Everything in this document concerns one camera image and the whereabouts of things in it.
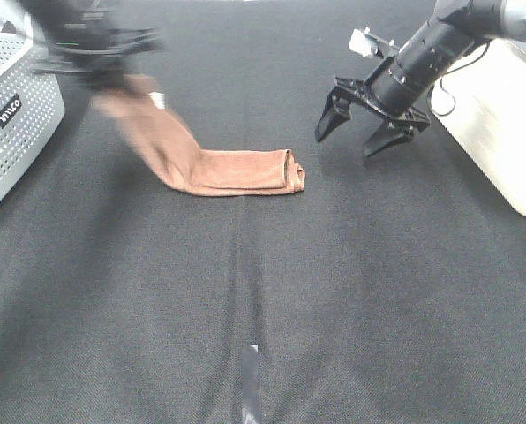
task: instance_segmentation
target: white container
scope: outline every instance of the white container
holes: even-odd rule
[[[455,67],[478,57],[478,50]],[[519,213],[526,216],[526,46],[495,41],[483,59],[443,78],[453,112],[436,116]],[[453,98],[439,83],[432,107]]]
[[[9,22],[15,31],[3,32]],[[64,116],[53,75],[34,75],[48,55],[41,29],[12,1],[0,0],[0,201],[40,154]]]

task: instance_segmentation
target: brown cloth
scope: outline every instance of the brown cloth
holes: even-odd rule
[[[304,190],[304,170],[288,149],[270,152],[205,150],[184,121],[158,109],[147,76],[126,77],[137,92],[109,90],[94,106],[114,118],[133,150],[167,186],[199,196],[289,194]]]

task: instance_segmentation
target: black robotic arm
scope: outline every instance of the black robotic arm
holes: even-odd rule
[[[134,53],[160,48],[155,29],[114,28],[112,10],[94,0],[81,8],[70,0],[17,0],[44,29],[53,43],[51,56],[34,69],[40,73],[79,76],[93,89],[126,84],[127,58]]]
[[[371,156],[411,141],[415,130],[430,125],[413,105],[458,59],[498,38],[526,42],[526,0],[439,0],[401,49],[368,32],[364,37],[370,56],[382,63],[366,80],[335,79],[315,134],[323,141],[351,119],[349,106],[357,103],[384,120],[364,145]]]

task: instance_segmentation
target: perforated plastic bin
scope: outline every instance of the perforated plastic bin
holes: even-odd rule
[[[0,32],[0,201],[24,175],[64,116],[56,78],[31,72],[34,62],[48,54],[44,46],[34,42],[43,40],[43,34],[24,12],[16,18],[3,18],[18,32]]]

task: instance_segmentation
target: dark gray fabric surface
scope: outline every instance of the dark gray fabric surface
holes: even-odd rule
[[[0,205],[0,423],[231,423],[258,344],[266,423],[526,423],[526,219],[442,127],[364,160],[313,141],[332,75],[433,1],[127,2],[206,148],[293,148],[306,191],[169,190],[62,79],[67,116]]]

